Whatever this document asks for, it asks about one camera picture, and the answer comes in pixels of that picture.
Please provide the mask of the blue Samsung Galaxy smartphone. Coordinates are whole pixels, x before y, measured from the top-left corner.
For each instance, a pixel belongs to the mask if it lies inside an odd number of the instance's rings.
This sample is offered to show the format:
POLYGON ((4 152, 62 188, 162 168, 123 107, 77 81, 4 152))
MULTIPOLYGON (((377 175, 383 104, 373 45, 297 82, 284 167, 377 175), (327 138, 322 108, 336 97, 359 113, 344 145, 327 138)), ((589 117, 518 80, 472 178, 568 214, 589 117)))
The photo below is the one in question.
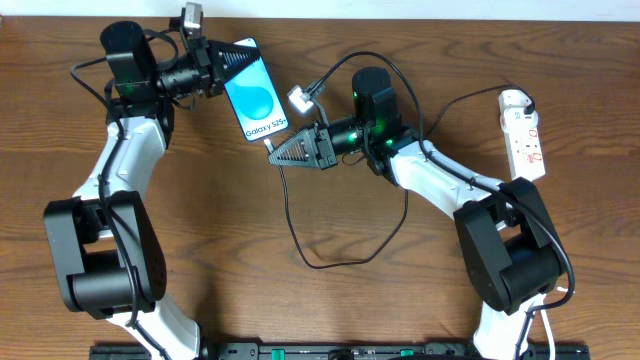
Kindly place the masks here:
POLYGON ((225 90, 247 142, 288 128, 286 113, 262 57, 227 82, 225 90))

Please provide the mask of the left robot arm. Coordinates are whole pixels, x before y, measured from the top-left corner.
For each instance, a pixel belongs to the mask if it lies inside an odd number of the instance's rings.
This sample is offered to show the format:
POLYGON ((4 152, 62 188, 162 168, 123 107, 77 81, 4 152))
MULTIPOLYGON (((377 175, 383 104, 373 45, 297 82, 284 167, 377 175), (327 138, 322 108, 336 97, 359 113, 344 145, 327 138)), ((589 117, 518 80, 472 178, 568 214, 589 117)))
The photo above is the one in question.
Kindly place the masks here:
POLYGON ((87 180, 50 202, 45 230, 65 306, 130 333, 153 359, 214 359, 200 325, 167 292, 167 268, 143 199, 184 97, 219 95, 259 49, 202 36, 174 18, 167 30, 118 21, 101 33, 112 78, 97 93, 107 141, 87 180))

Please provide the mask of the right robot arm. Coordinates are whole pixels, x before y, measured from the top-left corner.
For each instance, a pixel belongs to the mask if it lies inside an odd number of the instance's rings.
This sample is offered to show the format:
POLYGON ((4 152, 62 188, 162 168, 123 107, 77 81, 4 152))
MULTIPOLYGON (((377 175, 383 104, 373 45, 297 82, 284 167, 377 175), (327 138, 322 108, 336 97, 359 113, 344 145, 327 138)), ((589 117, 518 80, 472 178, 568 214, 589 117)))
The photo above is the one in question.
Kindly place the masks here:
POLYGON ((426 199, 455 224, 471 284, 483 301, 472 344, 489 359, 521 359, 546 295, 575 273, 532 181, 509 182, 474 172, 438 151, 402 121, 389 72, 353 75, 354 114, 301 128, 280 145, 265 144, 270 164, 328 169, 361 152, 377 176, 426 199))

